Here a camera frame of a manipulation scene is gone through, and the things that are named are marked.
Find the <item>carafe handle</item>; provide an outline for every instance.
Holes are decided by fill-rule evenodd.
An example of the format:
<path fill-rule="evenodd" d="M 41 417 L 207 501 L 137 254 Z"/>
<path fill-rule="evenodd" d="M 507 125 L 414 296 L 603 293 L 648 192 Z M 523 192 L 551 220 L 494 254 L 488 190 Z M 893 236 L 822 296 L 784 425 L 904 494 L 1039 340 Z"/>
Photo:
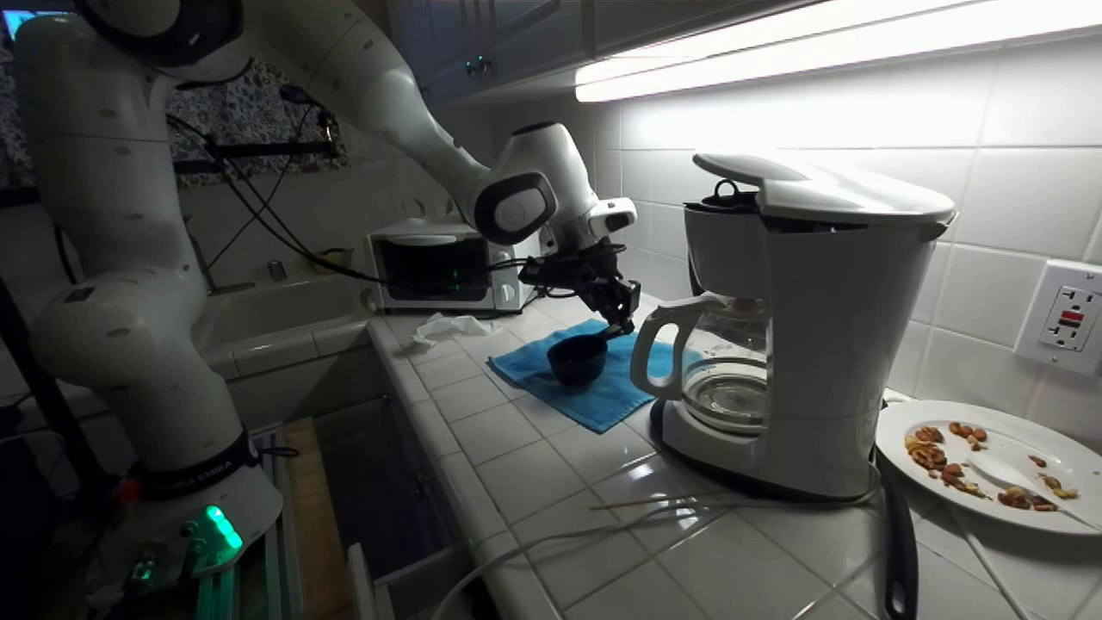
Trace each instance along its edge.
<path fill-rule="evenodd" d="M 724 307 L 724 296 L 717 293 L 702 293 L 702 296 L 693 296 L 693 298 L 675 298 L 675 304 L 665 304 L 656 307 L 636 340 L 634 340 L 634 354 L 630 354 L 630 377 L 634 386 L 641 386 L 643 392 L 656 396 L 656 398 L 677 398 L 683 389 L 684 389 L 684 340 L 699 320 L 699 314 L 704 308 L 718 308 Z M 654 338 L 660 326 L 675 323 L 677 334 L 675 334 L 675 345 L 670 345 L 670 371 L 668 375 L 652 375 L 652 348 L 654 348 Z"/>

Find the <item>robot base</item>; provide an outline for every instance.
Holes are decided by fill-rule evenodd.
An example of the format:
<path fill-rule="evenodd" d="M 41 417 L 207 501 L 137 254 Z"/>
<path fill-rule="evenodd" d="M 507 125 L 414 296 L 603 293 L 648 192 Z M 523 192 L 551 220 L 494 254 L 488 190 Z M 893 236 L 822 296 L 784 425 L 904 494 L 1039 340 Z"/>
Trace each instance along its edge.
<path fill-rule="evenodd" d="M 281 513 L 281 494 L 261 468 L 178 494 L 143 498 L 120 513 L 90 565 L 93 610 L 127 595 L 151 595 L 188 575 L 234 565 Z"/>

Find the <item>green light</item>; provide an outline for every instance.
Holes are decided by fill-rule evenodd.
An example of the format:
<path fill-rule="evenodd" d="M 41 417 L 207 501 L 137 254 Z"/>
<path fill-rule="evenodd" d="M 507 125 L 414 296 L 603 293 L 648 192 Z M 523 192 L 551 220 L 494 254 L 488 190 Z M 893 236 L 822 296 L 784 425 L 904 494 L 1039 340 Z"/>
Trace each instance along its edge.
<path fill-rule="evenodd" d="M 219 505 L 211 501 L 211 505 L 207 505 L 207 518 L 212 523 L 212 529 L 219 533 L 219 540 L 225 540 L 229 551 L 243 547 L 238 525 L 229 523 L 229 515 L 228 515 Z"/>

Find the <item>food on plate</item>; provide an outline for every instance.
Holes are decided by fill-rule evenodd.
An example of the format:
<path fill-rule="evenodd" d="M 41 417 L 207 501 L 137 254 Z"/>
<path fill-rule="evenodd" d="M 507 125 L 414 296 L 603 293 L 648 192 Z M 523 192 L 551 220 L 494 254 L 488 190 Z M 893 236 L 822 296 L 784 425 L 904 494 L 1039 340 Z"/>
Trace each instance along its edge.
<path fill-rule="evenodd" d="M 919 436 L 908 436 L 908 441 L 904 441 L 904 453 L 908 453 L 919 468 L 927 468 L 933 479 L 938 479 L 938 471 L 948 466 L 942 450 L 939 450 L 938 444 L 929 444 L 929 441 L 919 441 Z"/>
<path fill-rule="evenodd" d="M 977 487 L 977 481 L 966 481 L 966 479 L 964 479 L 964 468 L 962 468 L 958 460 L 950 460 L 950 466 L 939 468 L 939 481 L 942 481 L 942 484 L 952 484 L 958 491 L 966 491 L 966 494 L 985 494 L 985 491 Z"/>
<path fill-rule="evenodd" d="M 975 422 L 950 419 L 950 433 L 958 433 L 962 441 L 966 441 L 972 450 L 988 448 L 988 430 L 980 430 L 980 425 L 975 425 Z"/>
<path fill-rule="evenodd" d="M 1078 498 L 1078 487 L 1075 484 L 1065 484 L 1056 476 L 1049 471 L 1036 471 L 1043 479 L 1043 484 L 1060 494 L 1060 498 Z"/>
<path fill-rule="evenodd" d="M 916 441 L 939 444 L 942 433 L 938 425 L 916 425 Z"/>
<path fill-rule="evenodd" d="M 1012 510 L 1028 510 L 1033 505 L 1025 487 L 1001 487 L 997 501 L 1012 505 Z"/>
<path fill-rule="evenodd" d="M 1049 501 L 1049 498 L 1043 498 L 1043 494 L 1033 494 L 1033 491 L 1028 491 L 1028 505 L 1033 505 L 1036 513 L 1056 513 L 1056 510 L 1060 510 L 1056 501 Z"/>

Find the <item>coffee maker lid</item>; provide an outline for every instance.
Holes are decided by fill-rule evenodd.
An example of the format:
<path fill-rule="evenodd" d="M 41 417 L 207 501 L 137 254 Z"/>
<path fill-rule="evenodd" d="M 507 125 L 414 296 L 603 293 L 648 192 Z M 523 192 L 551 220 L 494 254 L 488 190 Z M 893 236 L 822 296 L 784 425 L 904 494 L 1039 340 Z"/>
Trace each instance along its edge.
<path fill-rule="evenodd" d="M 867 169 L 784 152 L 693 153 L 711 175 L 758 185 L 760 216 L 817 223 L 948 220 L 952 200 Z"/>

